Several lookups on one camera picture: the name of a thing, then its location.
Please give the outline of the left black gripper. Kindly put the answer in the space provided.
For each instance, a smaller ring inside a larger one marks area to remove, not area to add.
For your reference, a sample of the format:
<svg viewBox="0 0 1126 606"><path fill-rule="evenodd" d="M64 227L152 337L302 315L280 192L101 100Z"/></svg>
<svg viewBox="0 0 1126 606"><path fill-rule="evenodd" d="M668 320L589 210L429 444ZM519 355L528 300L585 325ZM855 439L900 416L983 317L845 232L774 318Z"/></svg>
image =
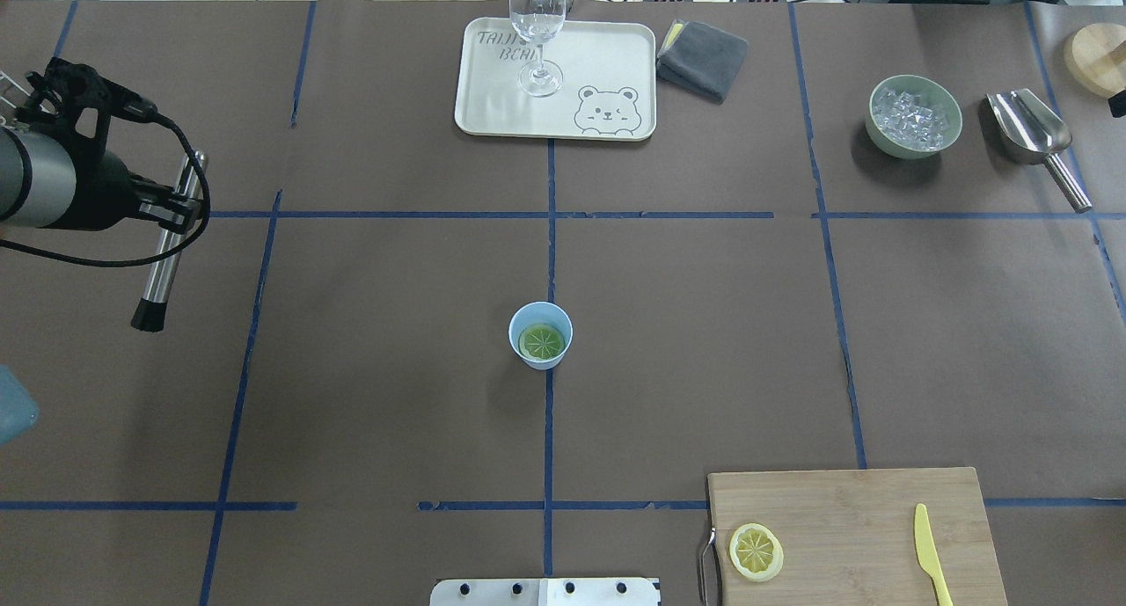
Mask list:
<svg viewBox="0 0 1126 606"><path fill-rule="evenodd" d="M26 78L32 96L15 112L17 226L107 230L129 219L185 234L202 217L200 198L133 173L107 148L113 118L172 127L151 100L64 57Z"/></svg>

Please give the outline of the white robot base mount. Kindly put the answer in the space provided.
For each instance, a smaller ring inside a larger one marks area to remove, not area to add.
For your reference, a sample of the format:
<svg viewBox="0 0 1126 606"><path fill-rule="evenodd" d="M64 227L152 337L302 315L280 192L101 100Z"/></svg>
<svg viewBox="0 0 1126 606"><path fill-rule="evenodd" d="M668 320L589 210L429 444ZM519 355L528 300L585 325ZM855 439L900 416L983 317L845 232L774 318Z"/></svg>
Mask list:
<svg viewBox="0 0 1126 606"><path fill-rule="evenodd" d="M430 605L660 605L659 581L644 577L447 579Z"/></svg>

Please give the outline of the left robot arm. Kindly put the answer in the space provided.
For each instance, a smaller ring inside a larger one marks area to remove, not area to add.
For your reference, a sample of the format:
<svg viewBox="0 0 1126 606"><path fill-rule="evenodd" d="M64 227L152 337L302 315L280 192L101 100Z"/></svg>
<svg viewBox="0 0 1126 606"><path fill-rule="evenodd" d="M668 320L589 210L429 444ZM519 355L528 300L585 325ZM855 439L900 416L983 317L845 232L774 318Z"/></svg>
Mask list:
<svg viewBox="0 0 1126 606"><path fill-rule="evenodd" d="M208 228L208 158L151 100L114 84L92 66L51 57L43 72L27 74L17 89L25 100L3 117L1 140L3 225L107 230L138 220L157 223L160 241L153 256L124 260L64 256L11 241L3 241L5 249L78 266L148 266L146 286L129 323L140 331L164 330L180 256ZM133 173L111 153L111 121L172 132L185 154L177 182L158 184Z"/></svg>

